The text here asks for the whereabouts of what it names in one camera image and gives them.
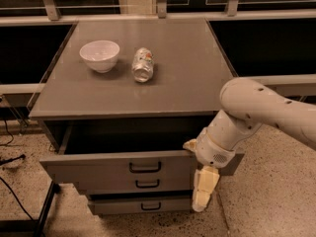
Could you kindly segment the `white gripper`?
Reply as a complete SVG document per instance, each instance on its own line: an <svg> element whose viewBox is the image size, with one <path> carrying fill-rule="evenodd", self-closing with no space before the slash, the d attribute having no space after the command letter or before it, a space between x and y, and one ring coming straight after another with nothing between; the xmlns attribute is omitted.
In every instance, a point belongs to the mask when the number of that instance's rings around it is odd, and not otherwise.
<svg viewBox="0 0 316 237"><path fill-rule="evenodd" d="M205 127L197 137L183 144L183 148L194 152L203 166L196 170L192 208L195 212L206 209L210 197L219 181L220 175L216 168L224 168L234 158L234 150L226 150L211 140Z"/></svg>

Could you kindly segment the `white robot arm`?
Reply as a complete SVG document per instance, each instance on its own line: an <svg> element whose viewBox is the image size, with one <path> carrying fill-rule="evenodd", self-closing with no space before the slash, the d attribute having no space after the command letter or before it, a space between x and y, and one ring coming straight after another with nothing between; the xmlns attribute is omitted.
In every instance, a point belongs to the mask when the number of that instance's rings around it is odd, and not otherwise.
<svg viewBox="0 0 316 237"><path fill-rule="evenodd" d="M290 100L248 78L228 81L219 94L221 110L197 138L184 143L202 165L195 171L192 208L202 212L219 181L219 170L235 157L238 144L261 125L277 128L316 149L316 106Z"/></svg>

